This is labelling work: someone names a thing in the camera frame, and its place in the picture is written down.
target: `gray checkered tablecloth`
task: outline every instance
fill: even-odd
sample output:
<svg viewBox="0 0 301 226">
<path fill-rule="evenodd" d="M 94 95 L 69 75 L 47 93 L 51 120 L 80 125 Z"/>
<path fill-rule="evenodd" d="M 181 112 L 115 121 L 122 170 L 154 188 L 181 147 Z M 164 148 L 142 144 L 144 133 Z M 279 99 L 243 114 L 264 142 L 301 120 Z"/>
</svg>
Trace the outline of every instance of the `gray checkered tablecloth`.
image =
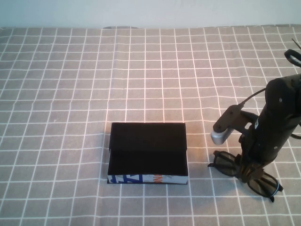
<svg viewBox="0 0 301 226">
<path fill-rule="evenodd" d="M 301 225 L 300 141 L 266 167 L 284 187 L 275 203 L 207 168 L 216 149 L 241 152 L 238 133 L 210 138 L 228 106 L 301 73 L 291 38 L 301 26 L 3 29 L 0 225 Z M 108 185 L 113 121 L 185 122 L 189 184 Z"/>
</svg>

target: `black box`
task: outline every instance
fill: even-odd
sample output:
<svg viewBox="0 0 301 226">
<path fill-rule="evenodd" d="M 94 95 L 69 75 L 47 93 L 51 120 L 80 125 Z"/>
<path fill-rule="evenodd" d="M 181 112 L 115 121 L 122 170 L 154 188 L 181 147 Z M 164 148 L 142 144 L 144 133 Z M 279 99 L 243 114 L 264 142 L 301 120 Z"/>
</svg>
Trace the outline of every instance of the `black box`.
<svg viewBox="0 0 301 226">
<path fill-rule="evenodd" d="M 185 123 L 111 127 L 108 183 L 187 184 Z"/>
</svg>

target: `box lid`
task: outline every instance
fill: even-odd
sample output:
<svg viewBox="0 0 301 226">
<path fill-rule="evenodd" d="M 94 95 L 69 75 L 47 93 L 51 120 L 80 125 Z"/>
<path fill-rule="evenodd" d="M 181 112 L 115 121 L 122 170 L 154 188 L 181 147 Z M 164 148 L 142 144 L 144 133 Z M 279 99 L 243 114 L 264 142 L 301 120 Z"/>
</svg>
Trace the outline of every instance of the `box lid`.
<svg viewBox="0 0 301 226">
<path fill-rule="evenodd" d="M 113 152 L 186 152 L 185 123 L 124 123 L 111 127 Z"/>
</svg>

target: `white wall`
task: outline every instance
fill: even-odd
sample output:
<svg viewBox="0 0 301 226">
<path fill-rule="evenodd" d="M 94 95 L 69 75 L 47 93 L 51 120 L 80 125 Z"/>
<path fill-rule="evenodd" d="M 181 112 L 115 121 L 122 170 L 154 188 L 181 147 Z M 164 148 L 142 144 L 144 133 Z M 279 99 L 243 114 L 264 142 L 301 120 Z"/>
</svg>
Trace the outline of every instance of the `white wall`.
<svg viewBox="0 0 301 226">
<path fill-rule="evenodd" d="M 0 27 L 301 24 L 301 0 L 0 0 Z"/>
</svg>

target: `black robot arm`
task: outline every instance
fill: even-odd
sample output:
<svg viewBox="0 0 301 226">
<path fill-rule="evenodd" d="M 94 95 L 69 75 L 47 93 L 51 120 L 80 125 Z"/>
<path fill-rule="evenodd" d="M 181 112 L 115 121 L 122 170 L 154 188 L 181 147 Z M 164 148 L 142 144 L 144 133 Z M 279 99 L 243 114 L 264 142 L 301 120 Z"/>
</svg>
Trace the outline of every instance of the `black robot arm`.
<svg viewBox="0 0 301 226">
<path fill-rule="evenodd" d="M 294 65 L 301 66 L 301 54 L 289 49 L 285 57 Z M 246 101 L 265 91 L 266 104 L 259 116 L 242 110 Z M 301 121 L 301 74 L 271 80 L 238 105 L 230 106 L 213 126 L 211 138 L 217 145 L 223 144 L 233 130 L 241 133 L 239 142 L 242 153 L 234 156 L 215 151 L 215 167 L 221 173 L 236 177 L 257 194 L 274 201 L 274 195 L 283 187 L 263 167 L 271 163 L 287 139 L 301 139 L 292 134 Z"/>
</svg>

